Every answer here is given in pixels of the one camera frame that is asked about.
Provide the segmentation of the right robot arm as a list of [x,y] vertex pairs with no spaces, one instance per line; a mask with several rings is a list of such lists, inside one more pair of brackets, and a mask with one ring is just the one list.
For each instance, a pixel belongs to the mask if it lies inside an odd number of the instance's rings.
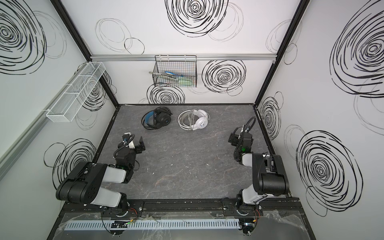
[[252,168],[252,184],[239,192],[237,206],[256,206],[271,197],[286,196],[290,184],[279,155],[260,154],[252,151],[253,135],[251,129],[257,118],[250,118],[246,124],[237,127],[229,137],[235,147],[234,160],[242,166]]

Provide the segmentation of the white headphones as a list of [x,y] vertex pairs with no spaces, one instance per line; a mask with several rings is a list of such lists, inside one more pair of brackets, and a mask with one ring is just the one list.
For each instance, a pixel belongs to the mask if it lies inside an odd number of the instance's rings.
[[186,110],[178,116],[178,124],[183,130],[196,131],[204,129],[210,118],[210,115],[204,110]]

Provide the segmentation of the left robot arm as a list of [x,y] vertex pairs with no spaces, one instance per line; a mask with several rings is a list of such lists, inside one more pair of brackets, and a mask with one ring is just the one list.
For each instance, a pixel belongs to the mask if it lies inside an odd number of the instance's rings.
[[56,190],[56,198],[68,203],[97,205],[127,211],[127,195],[102,187],[102,183],[127,184],[135,171],[136,156],[146,150],[139,144],[124,140],[114,152],[116,164],[78,164]]

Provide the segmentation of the black blue gaming headset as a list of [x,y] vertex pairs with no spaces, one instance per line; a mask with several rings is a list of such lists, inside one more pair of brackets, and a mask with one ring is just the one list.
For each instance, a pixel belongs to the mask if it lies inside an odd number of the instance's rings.
[[171,123],[172,115],[169,108],[157,107],[142,117],[141,124],[147,130],[158,130]]

